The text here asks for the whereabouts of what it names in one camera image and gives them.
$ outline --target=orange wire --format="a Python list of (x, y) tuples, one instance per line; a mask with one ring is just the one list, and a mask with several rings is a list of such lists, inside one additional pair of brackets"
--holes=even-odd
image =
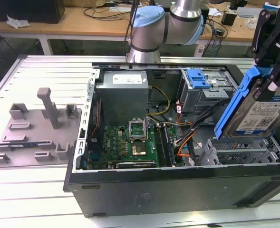
[(179, 149), (179, 151), (178, 151), (178, 153), (177, 153), (177, 156), (178, 156), (178, 157), (179, 157), (179, 156), (187, 156), (187, 157), (189, 157), (189, 154), (180, 154), (180, 153), (181, 153), (182, 148), (184, 147), (184, 145), (193, 137), (194, 134), (195, 134), (195, 132), (192, 133), (192, 134), (183, 142), (183, 144), (181, 145), (181, 147), (180, 147), (180, 149)]

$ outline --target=red wire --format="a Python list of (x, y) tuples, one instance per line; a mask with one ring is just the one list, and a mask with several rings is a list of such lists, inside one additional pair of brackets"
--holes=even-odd
[(96, 126), (95, 126), (95, 128), (94, 128), (94, 130), (93, 130), (93, 132), (92, 132), (92, 134), (91, 134), (91, 136), (90, 136), (90, 138), (89, 138), (89, 140), (92, 138), (92, 136), (93, 136), (93, 134), (96, 132), (96, 130), (97, 130), (97, 125), (98, 125), (98, 108), (99, 108), (99, 102), (97, 102), (97, 123), (96, 123)]

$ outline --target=open computer tower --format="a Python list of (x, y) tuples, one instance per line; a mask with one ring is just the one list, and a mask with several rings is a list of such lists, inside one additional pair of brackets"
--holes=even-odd
[(233, 65), (92, 63), (66, 176), (85, 217), (257, 207), (278, 194), (280, 127), (215, 139), (242, 78)]

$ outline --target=metal workbench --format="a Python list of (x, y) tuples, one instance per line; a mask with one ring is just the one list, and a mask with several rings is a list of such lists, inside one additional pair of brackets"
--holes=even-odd
[[(28, 56), (18, 59), (0, 83), (0, 136), (12, 103), (28, 109), (43, 107), (39, 87), (50, 87), (58, 108), (82, 107), (90, 62), (122, 62), (122, 57)], [(162, 58), (164, 62), (235, 64), (243, 73), (252, 59)], [(72, 193), (62, 191), (66, 165), (0, 169), (0, 228), (2, 227), (280, 227), (280, 194), (259, 208), (193, 211), (170, 214), (85, 218)]]

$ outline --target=gray stand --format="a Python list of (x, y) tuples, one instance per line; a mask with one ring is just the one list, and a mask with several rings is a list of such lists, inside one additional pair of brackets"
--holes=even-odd
[(68, 104), (57, 109), (51, 90), (40, 88), (45, 110), (13, 104), (11, 119), (0, 140), (0, 167), (67, 164), (80, 124), (81, 109)]

